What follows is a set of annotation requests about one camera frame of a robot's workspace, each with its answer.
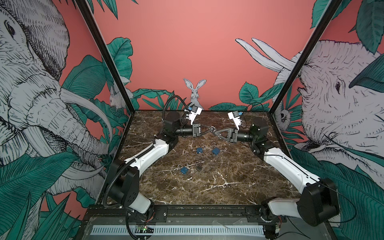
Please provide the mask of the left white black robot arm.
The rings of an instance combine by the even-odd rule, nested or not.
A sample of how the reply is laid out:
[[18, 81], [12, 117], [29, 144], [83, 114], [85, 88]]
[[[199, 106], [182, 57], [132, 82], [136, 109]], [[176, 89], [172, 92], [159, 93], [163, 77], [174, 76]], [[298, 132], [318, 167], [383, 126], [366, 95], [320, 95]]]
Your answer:
[[155, 204], [139, 191], [142, 174], [157, 160], [171, 152], [179, 141], [179, 137], [200, 137], [213, 131], [210, 127], [202, 132], [201, 124], [195, 123], [196, 116], [200, 115], [202, 108], [187, 105], [184, 114], [177, 111], [168, 114], [162, 112], [163, 126], [154, 136], [151, 144], [138, 154], [125, 160], [114, 161], [109, 168], [105, 183], [105, 192], [102, 198], [103, 207], [123, 207], [141, 216], [142, 222], [150, 222], [155, 217]]

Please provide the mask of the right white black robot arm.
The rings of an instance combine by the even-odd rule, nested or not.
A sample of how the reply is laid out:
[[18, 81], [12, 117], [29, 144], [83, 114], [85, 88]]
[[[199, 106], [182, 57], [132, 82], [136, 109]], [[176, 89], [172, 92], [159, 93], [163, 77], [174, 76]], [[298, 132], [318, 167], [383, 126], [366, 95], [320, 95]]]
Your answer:
[[282, 174], [300, 193], [298, 199], [270, 198], [263, 202], [261, 218], [271, 222], [275, 217], [286, 216], [304, 220], [316, 227], [340, 213], [335, 183], [301, 167], [267, 138], [266, 120], [255, 119], [248, 130], [241, 130], [241, 120], [234, 118], [235, 128], [214, 130], [213, 134], [230, 143], [248, 142], [254, 155]]

